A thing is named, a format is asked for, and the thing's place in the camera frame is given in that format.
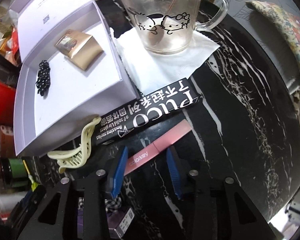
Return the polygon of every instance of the black polka dot scrunchie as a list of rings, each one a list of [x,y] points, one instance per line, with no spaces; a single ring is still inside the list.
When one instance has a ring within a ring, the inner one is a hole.
[[[38,79],[36,85],[38,94],[43,97],[44,93],[50,87],[50,67],[49,63],[46,60],[41,61],[41,63],[39,64]]]

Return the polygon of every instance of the metal screw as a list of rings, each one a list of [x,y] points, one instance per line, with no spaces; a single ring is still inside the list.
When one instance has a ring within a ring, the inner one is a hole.
[[[227,177],[227,178],[225,179],[225,181],[226,181],[226,183],[228,183],[228,184],[233,184],[233,183],[234,183],[234,179],[231,178],[231,177]]]
[[[70,181],[70,179],[68,177],[64,177],[61,179],[62,184],[67,184],[69,181]]]
[[[106,174],[106,171],[105,171],[105,170],[98,170],[98,171],[96,172],[96,174],[97,174],[98,176],[103,176],[103,175]]]
[[[189,171],[190,176],[198,176],[199,172],[197,170]]]

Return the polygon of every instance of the white box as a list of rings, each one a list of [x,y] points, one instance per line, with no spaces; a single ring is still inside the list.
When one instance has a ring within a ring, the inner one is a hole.
[[[42,155],[81,134],[96,115],[136,98],[110,30],[94,0],[15,0],[23,62],[14,109],[16,154]],[[104,52],[86,70],[55,48],[67,29],[93,35]],[[35,82],[39,63],[48,60],[51,86],[44,97]]]

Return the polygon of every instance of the black and white checkered fabric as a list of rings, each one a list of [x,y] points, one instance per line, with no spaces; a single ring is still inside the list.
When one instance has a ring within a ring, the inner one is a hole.
[[[84,198],[80,197],[79,201],[78,201],[78,209],[79,210],[83,210],[83,206],[84,206],[83,203],[84,203]],[[117,196],[114,200],[106,199],[105,205],[106,205],[106,212],[111,213],[111,212],[117,211],[119,208],[121,208],[122,200],[119,196]]]

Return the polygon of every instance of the floral fabric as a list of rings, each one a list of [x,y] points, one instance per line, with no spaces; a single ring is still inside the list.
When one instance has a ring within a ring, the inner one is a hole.
[[[277,27],[297,59],[300,70],[300,17],[270,2],[246,1]]]

